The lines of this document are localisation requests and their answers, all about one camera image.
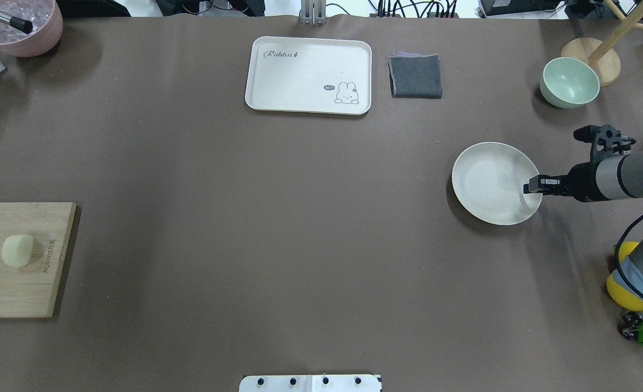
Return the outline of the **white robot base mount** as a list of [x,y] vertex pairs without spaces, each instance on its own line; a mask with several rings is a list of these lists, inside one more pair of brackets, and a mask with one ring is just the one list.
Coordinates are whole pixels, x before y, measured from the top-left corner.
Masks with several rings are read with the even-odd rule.
[[249,375],[239,391],[383,391],[380,375]]

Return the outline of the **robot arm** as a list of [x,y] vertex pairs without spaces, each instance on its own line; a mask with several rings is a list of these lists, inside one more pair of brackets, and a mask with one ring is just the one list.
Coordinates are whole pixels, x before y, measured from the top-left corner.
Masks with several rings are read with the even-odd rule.
[[[618,199],[643,199],[643,152],[603,154],[573,166],[565,175],[535,175],[523,184],[525,194],[571,197],[592,203]],[[643,302],[643,239],[625,258],[615,256],[617,266],[612,278],[618,285]]]

